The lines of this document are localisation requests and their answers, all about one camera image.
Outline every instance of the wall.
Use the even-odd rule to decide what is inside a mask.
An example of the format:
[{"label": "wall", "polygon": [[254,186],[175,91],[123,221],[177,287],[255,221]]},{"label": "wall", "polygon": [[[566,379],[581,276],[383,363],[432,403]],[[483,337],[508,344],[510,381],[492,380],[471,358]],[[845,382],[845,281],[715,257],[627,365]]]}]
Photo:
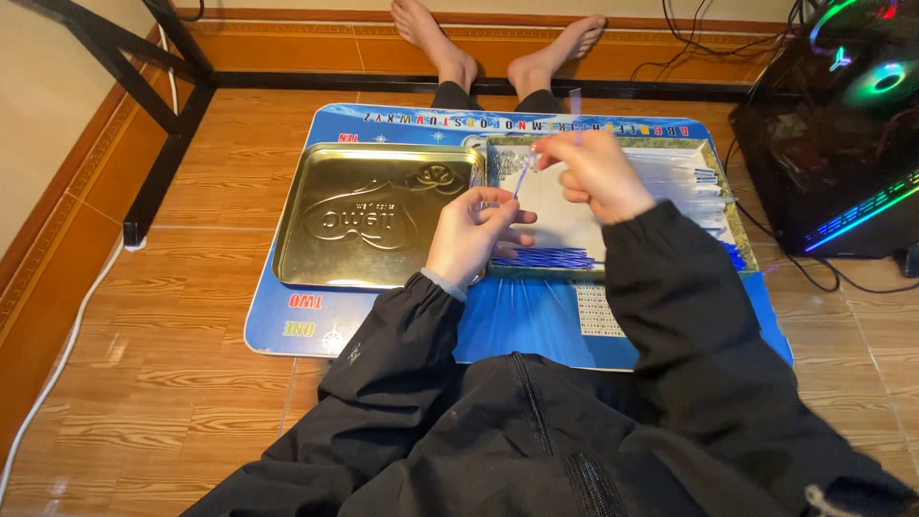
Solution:
[{"label": "wall", "polygon": [[[140,0],[77,3],[145,37]],[[59,23],[0,2],[0,255],[115,80]]]},{"label": "wall", "polygon": [[[608,17],[661,18],[664,12],[657,0],[422,0],[433,12],[520,13],[529,15],[587,16],[600,13]],[[700,0],[668,0],[671,17],[692,19]],[[197,7],[198,0],[173,0],[179,7]],[[290,9],[366,9],[389,10],[387,0],[205,0],[207,7],[249,7]],[[705,19],[784,22],[792,0],[710,0]]]}]

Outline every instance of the leg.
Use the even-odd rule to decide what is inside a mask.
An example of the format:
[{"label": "leg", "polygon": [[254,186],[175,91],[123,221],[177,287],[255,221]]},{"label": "leg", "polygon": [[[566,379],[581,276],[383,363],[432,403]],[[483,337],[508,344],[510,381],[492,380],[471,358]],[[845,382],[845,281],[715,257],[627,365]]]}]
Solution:
[{"label": "leg", "polygon": [[550,91],[552,76],[565,62],[584,57],[603,35],[606,23],[600,15],[579,19],[545,49],[515,59],[507,67],[507,78],[520,99],[515,111],[563,113]]},{"label": "leg", "polygon": [[399,35],[424,51],[437,69],[439,86],[431,108],[482,109],[469,97],[479,65],[447,38],[431,12],[418,0],[393,0],[390,13]]}]

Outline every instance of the bare foot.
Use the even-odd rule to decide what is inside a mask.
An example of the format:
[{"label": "bare foot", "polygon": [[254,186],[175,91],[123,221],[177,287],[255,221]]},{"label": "bare foot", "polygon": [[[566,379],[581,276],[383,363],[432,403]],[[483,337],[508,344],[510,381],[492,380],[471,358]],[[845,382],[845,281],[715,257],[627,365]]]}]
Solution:
[{"label": "bare foot", "polygon": [[425,51],[427,59],[437,69],[438,81],[453,81],[469,93],[479,66],[472,56],[447,38],[427,7],[418,0],[393,0],[390,13],[399,35]]},{"label": "bare foot", "polygon": [[507,78],[520,100],[537,90],[550,89],[552,76],[566,61],[584,57],[603,35],[606,24],[602,15],[581,18],[545,49],[515,59],[507,67]]}]

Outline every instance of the metal frame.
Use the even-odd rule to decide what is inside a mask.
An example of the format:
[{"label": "metal frame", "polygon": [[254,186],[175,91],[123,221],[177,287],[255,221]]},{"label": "metal frame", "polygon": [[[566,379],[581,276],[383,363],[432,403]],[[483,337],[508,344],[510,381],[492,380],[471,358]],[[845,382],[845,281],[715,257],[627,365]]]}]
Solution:
[{"label": "metal frame", "polygon": [[[67,27],[141,107],[166,131],[168,137],[153,162],[147,179],[134,198],[123,223],[124,244],[139,246],[176,175],[191,139],[207,112],[214,91],[219,87],[310,89],[335,91],[380,91],[428,93],[437,88],[431,75],[307,74],[297,72],[215,72],[207,56],[175,15],[168,0],[143,0],[169,40],[182,54],[179,58],[155,44],[104,19],[72,0],[12,0],[50,17]],[[176,116],[143,76],[131,66],[122,51],[195,85],[185,107]],[[649,83],[633,81],[555,80],[552,93],[564,97],[581,88],[586,98],[629,98],[651,100],[690,100],[737,103],[750,88],[735,85]],[[506,79],[481,78],[475,81],[472,95],[516,95]]]}]

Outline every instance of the zipper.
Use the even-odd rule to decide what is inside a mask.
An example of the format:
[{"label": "zipper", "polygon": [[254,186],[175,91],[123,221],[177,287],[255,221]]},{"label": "zipper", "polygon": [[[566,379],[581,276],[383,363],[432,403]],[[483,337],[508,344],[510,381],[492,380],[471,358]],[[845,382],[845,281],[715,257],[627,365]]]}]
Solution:
[{"label": "zipper", "polygon": [[542,405],[539,403],[536,388],[533,387],[533,381],[529,378],[527,360],[518,351],[511,353],[510,360],[511,364],[514,365],[514,373],[519,382],[520,391],[527,400],[527,404],[529,404],[532,416],[530,421],[535,428],[534,433],[536,434],[537,440],[539,440],[542,453],[547,456],[554,456],[555,447],[552,445],[552,438],[549,436],[549,425],[547,425],[546,418],[542,414]]},{"label": "zipper", "polygon": [[603,467],[590,456],[575,454],[576,482],[582,484],[582,509],[585,515],[595,517],[627,517],[616,487],[610,482]]}]

